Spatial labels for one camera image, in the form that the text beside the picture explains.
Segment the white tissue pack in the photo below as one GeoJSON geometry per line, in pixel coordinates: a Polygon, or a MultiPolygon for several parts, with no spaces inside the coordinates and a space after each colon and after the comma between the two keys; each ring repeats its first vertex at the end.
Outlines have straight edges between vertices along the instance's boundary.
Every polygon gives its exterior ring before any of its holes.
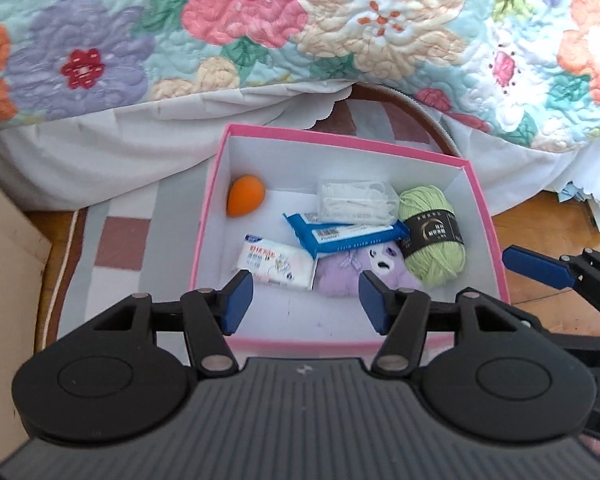
{"type": "Polygon", "coordinates": [[[316,261],[303,248],[246,235],[236,260],[236,271],[251,273],[256,282],[311,290],[316,261]]]}

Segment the green yarn ball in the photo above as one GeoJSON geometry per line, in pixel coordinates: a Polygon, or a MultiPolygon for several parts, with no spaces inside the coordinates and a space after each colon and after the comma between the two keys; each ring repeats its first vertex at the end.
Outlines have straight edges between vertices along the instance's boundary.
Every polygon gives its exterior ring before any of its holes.
{"type": "Polygon", "coordinates": [[[399,220],[408,229],[400,248],[407,270],[426,288],[456,280],[466,264],[466,249],[453,206],[434,185],[399,195],[399,220]]]}

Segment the blue wet wipes pack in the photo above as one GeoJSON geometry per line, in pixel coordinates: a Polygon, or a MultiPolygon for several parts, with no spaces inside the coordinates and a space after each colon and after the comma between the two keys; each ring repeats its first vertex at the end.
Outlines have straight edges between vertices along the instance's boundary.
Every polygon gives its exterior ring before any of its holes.
{"type": "Polygon", "coordinates": [[[350,252],[367,246],[409,238],[410,229],[400,220],[391,226],[366,224],[310,223],[305,214],[285,214],[300,246],[312,258],[350,252]]]}

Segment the clear plastic floss box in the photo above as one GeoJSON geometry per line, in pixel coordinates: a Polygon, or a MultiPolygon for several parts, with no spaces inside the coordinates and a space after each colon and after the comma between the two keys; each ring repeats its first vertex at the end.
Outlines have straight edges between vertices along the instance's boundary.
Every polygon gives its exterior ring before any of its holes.
{"type": "Polygon", "coordinates": [[[388,226],[398,220],[400,198],[386,181],[321,180],[317,217],[323,223],[388,226]]]}

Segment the orange makeup sponge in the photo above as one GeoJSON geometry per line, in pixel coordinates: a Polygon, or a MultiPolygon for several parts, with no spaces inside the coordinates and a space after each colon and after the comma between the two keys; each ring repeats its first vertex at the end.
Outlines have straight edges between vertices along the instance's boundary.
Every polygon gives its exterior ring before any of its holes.
{"type": "Polygon", "coordinates": [[[226,213],[237,218],[251,214],[265,200],[266,189],[263,182],[255,176],[238,178],[228,191],[226,213]]]}

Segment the paper scraps under bed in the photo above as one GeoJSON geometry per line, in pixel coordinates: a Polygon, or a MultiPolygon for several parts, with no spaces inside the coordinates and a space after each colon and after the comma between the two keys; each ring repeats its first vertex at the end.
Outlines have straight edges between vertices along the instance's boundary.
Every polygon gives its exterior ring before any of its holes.
{"type": "Polygon", "coordinates": [[[600,232],[600,200],[596,200],[591,194],[585,193],[582,188],[578,188],[572,182],[568,182],[560,191],[557,192],[559,203],[576,200],[585,204],[591,215],[593,226],[600,232]]]}

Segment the pink cardboard box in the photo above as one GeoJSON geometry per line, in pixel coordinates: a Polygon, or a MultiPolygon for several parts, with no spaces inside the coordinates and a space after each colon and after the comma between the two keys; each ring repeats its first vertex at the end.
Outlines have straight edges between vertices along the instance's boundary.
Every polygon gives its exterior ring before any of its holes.
{"type": "Polygon", "coordinates": [[[500,246],[471,164],[398,144],[304,130],[231,125],[199,223],[196,288],[253,278],[247,307],[220,324],[242,356],[362,356],[381,345],[378,308],[358,301],[358,274],[391,287],[405,263],[452,242],[465,262],[426,286],[438,301],[473,287],[506,299],[500,246]]]}

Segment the striped checkered rug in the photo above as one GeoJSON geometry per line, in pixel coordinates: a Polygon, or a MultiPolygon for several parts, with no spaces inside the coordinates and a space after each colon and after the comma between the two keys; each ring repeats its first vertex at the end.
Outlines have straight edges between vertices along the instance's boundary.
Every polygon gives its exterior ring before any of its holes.
{"type": "MultiPolygon", "coordinates": [[[[356,84],[314,125],[319,132],[456,156],[439,114],[388,90],[356,84]]],[[[171,300],[189,285],[204,191],[214,160],[73,212],[35,212],[52,243],[38,306],[35,348],[44,349],[117,300],[147,290],[171,300]]]]}

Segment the floral quilt bedspread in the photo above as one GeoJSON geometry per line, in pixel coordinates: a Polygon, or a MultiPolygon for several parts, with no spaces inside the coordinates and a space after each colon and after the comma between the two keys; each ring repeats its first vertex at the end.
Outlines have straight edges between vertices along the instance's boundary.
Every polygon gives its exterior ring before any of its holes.
{"type": "Polygon", "coordinates": [[[600,137],[600,0],[0,0],[0,129],[314,80],[570,151],[600,137]]]}

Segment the beige wooden cabinet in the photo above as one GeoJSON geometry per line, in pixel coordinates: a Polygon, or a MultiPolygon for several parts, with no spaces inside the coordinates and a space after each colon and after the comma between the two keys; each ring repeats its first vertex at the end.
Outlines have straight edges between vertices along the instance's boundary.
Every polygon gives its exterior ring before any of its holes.
{"type": "Polygon", "coordinates": [[[27,440],[12,378],[34,352],[50,242],[0,189],[0,462],[27,440]]]}

